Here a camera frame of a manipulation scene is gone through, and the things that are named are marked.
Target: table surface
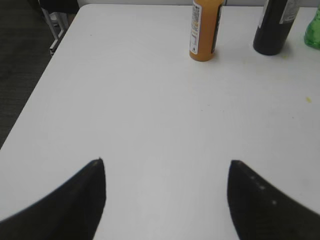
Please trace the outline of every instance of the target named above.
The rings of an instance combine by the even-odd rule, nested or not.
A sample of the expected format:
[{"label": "table surface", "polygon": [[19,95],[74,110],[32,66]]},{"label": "table surface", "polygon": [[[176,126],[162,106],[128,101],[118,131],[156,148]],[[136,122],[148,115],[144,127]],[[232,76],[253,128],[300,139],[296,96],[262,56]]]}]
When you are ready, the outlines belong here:
[{"label": "table surface", "polygon": [[320,52],[303,43],[315,11],[264,56],[262,8],[224,7],[215,57],[197,62],[191,6],[84,6],[0,150],[0,219],[98,157],[97,240],[238,239],[232,159],[320,213]]}]

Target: bottle label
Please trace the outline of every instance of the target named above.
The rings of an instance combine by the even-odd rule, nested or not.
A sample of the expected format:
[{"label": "bottle label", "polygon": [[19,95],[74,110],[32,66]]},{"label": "bottle label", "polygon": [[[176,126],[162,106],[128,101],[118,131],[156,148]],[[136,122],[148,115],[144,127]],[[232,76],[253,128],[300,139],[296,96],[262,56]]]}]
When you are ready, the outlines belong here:
[{"label": "bottle label", "polygon": [[219,23],[220,23],[220,17],[221,17],[221,10],[222,10],[222,4],[218,7],[218,12],[216,13],[215,28],[214,28],[213,42],[212,42],[212,48],[211,48],[212,54],[216,48],[218,29],[219,29]]},{"label": "bottle label", "polygon": [[263,11],[262,11],[262,15],[260,17],[260,21],[259,21],[259,28],[261,28],[262,22],[264,21],[264,17],[266,14],[266,10],[268,8],[268,4],[269,4],[269,0],[265,0],[264,6],[263,6]]},{"label": "bottle label", "polygon": [[193,1],[192,4],[192,20],[190,34],[190,51],[193,54],[198,54],[199,35],[201,26],[201,11],[202,7]]},{"label": "bottle label", "polygon": [[280,19],[280,24],[292,23],[298,13],[301,0],[288,0],[286,2],[285,8],[283,10],[282,17]]}]

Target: dark glass bottle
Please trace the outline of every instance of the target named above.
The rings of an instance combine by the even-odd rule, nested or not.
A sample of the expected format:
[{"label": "dark glass bottle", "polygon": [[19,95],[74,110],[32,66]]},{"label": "dark glass bottle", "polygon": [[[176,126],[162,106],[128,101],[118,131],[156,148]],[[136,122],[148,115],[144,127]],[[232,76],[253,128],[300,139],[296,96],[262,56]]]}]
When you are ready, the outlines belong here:
[{"label": "dark glass bottle", "polygon": [[278,54],[294,23],[301,0],[266,0],[253,40],[253,48],[264,55]]}]

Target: orange bottle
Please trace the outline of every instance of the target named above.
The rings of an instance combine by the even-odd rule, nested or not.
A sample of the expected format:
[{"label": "orange bottle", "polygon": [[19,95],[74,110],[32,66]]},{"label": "orange bottle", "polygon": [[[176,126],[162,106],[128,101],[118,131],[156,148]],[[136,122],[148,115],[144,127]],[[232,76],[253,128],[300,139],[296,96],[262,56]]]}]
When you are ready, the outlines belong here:
[{"label": "orange bottle", "polygon": [[193,0],[190,57],[205,62],[214,56],[223,0]]}]

